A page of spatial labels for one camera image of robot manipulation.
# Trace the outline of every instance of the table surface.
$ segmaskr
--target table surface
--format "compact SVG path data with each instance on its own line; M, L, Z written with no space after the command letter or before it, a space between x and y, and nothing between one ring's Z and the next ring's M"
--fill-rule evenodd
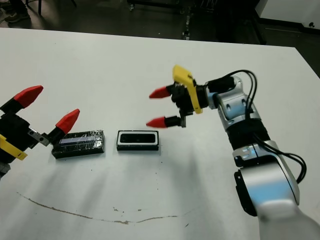
M50 132L79 108L72 131L102 129L106 145L101 155L56 160L38 144L15 160L0 182L2 240L259 239L258 219L238 200L217 111L160 130L159 152L116 150L118 130L147 130L152 118L178 113L169 98L148 98L172 83L175 64L199 84L256 73L255 106L271 139L307 162L300 208L320 223L320 80L295 48L7 28L0 46L0 103L43 85L19 112L32 128Z

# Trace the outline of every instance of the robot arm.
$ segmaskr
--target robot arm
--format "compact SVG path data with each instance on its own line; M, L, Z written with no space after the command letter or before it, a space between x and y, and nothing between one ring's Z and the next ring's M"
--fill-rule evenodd
M298 183L283 156L277 154L282 152L270 140L257 109L243 91L242 80L234 76L238 72L243 71L197 85L189 71L176 65L173 68L174 84L155 90L150 98L171 96L180 117L155 118L146 125L185 127L186 116L193 112L200 114L206 107L217 109L233 148L235 164L239 167L234 173L236 191L244 211L258 217L260 239L320 239L320 226L298 208ZM304 169L297 179L299 182L307 170L305 165L301 166Z
M30 124L16 113L33 103L42 90L41 85L26 88L0 107L4 112L0 118L0 179L11 169L10 163L14 159L25 159L27 148L32 149L38 143L54 145L60 141L79 116L79 109L68 113L49 134L40 134L30 128Z

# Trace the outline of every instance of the shoe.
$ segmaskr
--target shoe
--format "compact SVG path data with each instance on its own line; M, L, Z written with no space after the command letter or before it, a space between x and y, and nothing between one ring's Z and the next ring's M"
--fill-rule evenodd
M0 9L3 9L6 12L9 12L13 10L13 7L10 2L3 2L3 3L0 3Z
M30 16L28 13L25 13L25 14L18 14L18 13L14 13L13 15L11 16L7 16L4 20L8 23L17 23L23 19L30 19Z

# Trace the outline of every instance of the cart wheel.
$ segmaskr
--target cart wheel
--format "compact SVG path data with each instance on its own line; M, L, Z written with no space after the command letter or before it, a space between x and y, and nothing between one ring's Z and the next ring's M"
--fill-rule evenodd
M182 39L183 40L190 40L190 33L188 30L182 32Z

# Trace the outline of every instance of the yellow bracket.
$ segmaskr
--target yellow bracket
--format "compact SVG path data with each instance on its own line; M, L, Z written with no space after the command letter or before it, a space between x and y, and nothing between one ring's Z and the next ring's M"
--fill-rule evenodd
M196 86L194 85L194 78L192 77L191 72L179 65L175 65L173 67L173 80L179 84L183 84L186 86L195 113L201 114L202 109L199 105Z
M23 160L28 156L25 152L19 150L11 143L6 141L6 138L0 134L0 149L14 156L16 159Z

